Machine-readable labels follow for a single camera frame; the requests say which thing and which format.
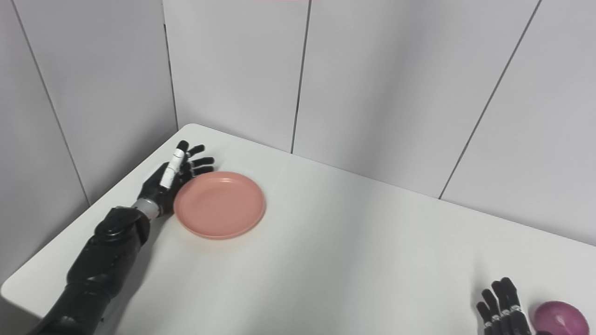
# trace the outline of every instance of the white wall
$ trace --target white wall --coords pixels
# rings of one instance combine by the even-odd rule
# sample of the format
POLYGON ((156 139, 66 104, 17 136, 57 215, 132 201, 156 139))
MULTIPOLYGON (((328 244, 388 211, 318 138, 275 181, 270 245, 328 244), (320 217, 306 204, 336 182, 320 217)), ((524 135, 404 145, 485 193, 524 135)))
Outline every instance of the white wall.
MULTIPOLYGON (((10 0, 0 0, 0 282, 87 207, 10 0)), ((36 320, 0 298, 0 334, 36 320)))
POLYGON ((542 2, 443 199, 596 245, 595 15, 542 2))
POLYGON ((438 197, 537 1, 313 1, 294 153, 438 197))
POLYGON ((180 127, 290 151, 308 1, 163 5, 180 127))
POLYGON ((15 0, 91 202, 176 131, 159 0, 15 0))

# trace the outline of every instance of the purple ball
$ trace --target purple ball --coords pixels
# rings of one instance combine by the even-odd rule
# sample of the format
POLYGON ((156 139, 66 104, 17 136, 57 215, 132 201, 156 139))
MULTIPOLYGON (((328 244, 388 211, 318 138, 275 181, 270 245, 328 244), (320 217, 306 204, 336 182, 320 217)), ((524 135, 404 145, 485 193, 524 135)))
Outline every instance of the purple ball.
POLYGON ((586 318, 572 305, 561 301, 545 302, 534 313, 534 328, 552 335, 588 335, 586 318))

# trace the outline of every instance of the robotic hand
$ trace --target robotic hand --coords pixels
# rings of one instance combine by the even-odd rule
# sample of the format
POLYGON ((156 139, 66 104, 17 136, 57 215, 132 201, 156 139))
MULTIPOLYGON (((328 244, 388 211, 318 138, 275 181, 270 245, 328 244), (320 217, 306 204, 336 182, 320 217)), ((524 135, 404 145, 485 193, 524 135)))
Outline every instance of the robotic hand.
MULTIPOLYGON (((507 277, 492 282, 491 290, 482 291, 485 302, 476 305, 484 322, 485 335, 532 335, 526 316, 520 307, 517 289, 507 277)), ((539 331, 536 335, 551 335, 547 331, 539 331)))
POLYGON ((213 171, 212 157, 189 162, 204 149, 198 145, 188 150, 188 143, 181 141, 171 161, 143 183, 132 207, 108 212, 70 268, 62 295, 29 335, 93 334, 147 241, 150 221, 173 212, 174 198, 186 182, 213 171))

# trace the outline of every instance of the panel seam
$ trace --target panel seam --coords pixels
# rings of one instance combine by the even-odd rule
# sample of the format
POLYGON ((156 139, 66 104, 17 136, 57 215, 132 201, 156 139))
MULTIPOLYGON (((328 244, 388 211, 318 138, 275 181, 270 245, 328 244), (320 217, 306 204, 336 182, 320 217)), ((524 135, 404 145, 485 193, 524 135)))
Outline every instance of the panel seam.
POLYGON ((300 63, 300 79, 298 80, 298 96, 296 98, 296 113, 294 114, 294 128, 292 130, 292 144, 290 153, 294 153, 294 143, 296 142, 296 126, 298 125, 298 109, 300 108, 300 93, 302 92, 302 76, 304 74, 304 60, 306 58, 306 42, 308 40, 308 28, 311 23, 312 0, 308 0, 308 10, 306 12, 306 28, 304 32, 304 44, 302 45, 302 60, 300 63))
POLYGON ((17 5, 15 4, 14 0, 11 0, 11 2, 13 4, 14 12, 15 12, 15 14, 17 16, 18 24, 21 27, 21 31, 23 32, 23 36, 25 37, 25 42, 27 43, 27 47, 29 48, 29 52, 31 54, 31 57, 33 58, 33 63, 35 64, 35 69, 38 72, 39 78, 40 78, 41 83, 42 83, 42 86, 44 88, 45 95, 48 97, 50 108, 52 109, 52 113, 54 114, 54 119, 56 120, 56 123, 58 125, 58 129, 60 130, 60 135, 62 135, 62 140, 64 141, 64 145, 66 146, 66 151, 69 154, 70 162, 73 165, 74 172, 76 174, 77 180, 79 181, 79 185, 81 187, 81 190, 83 191, 83 195, 85 196, 85 201, 87 202, 87 205, 88 206, 91 206, 91 202, 89 201, 89 197, 87 196, 87 192, 85 191, 85 186, 83 186, 83 181, 82 181, 82 179, 80 177, 79 169, 76 167, 75 158, 73 157, 72 152, 70 151, 69 143, 66 141, 66 136, 65 136, 64 131, 62 129, 62 125, 60 124, 60 119, 58 118, 58 114, 56 113, 56 108, 54 107, 54 102, 52 101, 52 98, 49 95, 48 87, 47 87, 47 85, 45 83, 44 77, 42 76, 41 69, 39 68, 39 63, 37 61, 37 58, 35 58, 35 54, 33 53, 33 48, 31 47, 31 43, 29 41, 29 37, 27 36, 27 33, 25 32, 25 26, 23 25, 23 21, 21 19, 21 15, 18 13, 17 5))
POLYGON ((478 121, 476 121, 476 124, 474 125, 474 128, 472 129, 472 133, 468 137, 468 140, 466 141, 466 143, 464 145, 464 148, 463 148, 463 150, 460 153, 460 156, 457 158, 457 162, 455 162, 455 166, 451 170, 451 173, 449 174, 449 178, 447 179, 447 182, 445 183, 445 186, 443 186, 443 190, 441 191, 441 194, 439 194, 439 199, 442 199, 443 198, 443 195, 445 193, 445 190, 447 189, 447 186, 451 182, 451 178, 453 177, 453 174, 455 173, 455 170, 460 165, 461 159, 464 157, 464 154, 465 154, 466 150, 468 150, 468 146, 470 145, 470 142, 472 140, 472 137, 474 137, 474 134, 476 133, 476 129, 478 129, 478 126, 480 125, 480 122, 482 121, 482 118, 484 117, 484 115, 486 113, 486 110, 488 108, 488 105, 491 103, 492 98, 495 96, 496 90, 499 88, 499 85, 501 84, 501 81, 503 80, 503 77, 505 76, 505 72, 507 71, 507 69, 509 68, 509 65, 511 64, 511 60, 515 56, 515 54, 517 52, 517 49, 519 48, 519 46, 520 46, 520 44, 521 44, 524 36, 526 35, 527 29, 530 27, 530 24, 532 23, 532 20, 534 19, 534 15, 536 15, 536 12, 538 11, 538 7, 540 7, 540 3, 542 3, 542 0, 538 0, 538 3, 536 4, 536 7, 532 11, 532 15, 530 15, 530 19, 526 23, 526 26, 524 27, 524 30, 522 31, 521 36, 520 36, 519 40, 517 41, 516 47, 513 49, 513 52, 511 53, 511 56, 509 57, 509 60, 507 60, 507 63, 505 64, 505 67, 503 68, 503 71, 501 72, 501 75, 499 76, 499 79, 497 80, 496 85, 495 85, 494 89, 491 92, 491 95, 489 96, 489 98, 488 98, 488 100, 487 100, 484 108, 482 109, 482 112, 480 113, 480 117, 478 118, 478 121))
POLYGON ((167 69, 170 74, 170 87, 172 89, 172 104, 174 105, 174 121, 176 122, 176 131, 179 131, 180 124, 178 124, 178 110, 176 109, 176 95, 174 94, 174 78, 172 76, 172 61, 170 59, 170 44, 167 40, 166 9, 163 7, 163 1, 162 1, 162 19, 163 19, 163 33, 166 38, 167 69))

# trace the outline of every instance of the robotic arm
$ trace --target robotic arm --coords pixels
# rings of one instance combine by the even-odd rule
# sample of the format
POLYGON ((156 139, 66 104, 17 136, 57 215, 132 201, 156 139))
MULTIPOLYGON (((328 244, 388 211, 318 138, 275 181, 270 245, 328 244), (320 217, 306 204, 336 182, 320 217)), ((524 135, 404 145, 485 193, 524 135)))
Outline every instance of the robotic arm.
POLYGON ((62 295, 28 335, 93 334, 147 241, 150 221, 173 212, 174 198, 186 182, 213 171, 212 157, 188 161, 202 151, 203 145, 188 150, 181 141, 171 161, 143 183, 135 204, 108 212, 70 268, 62 295))

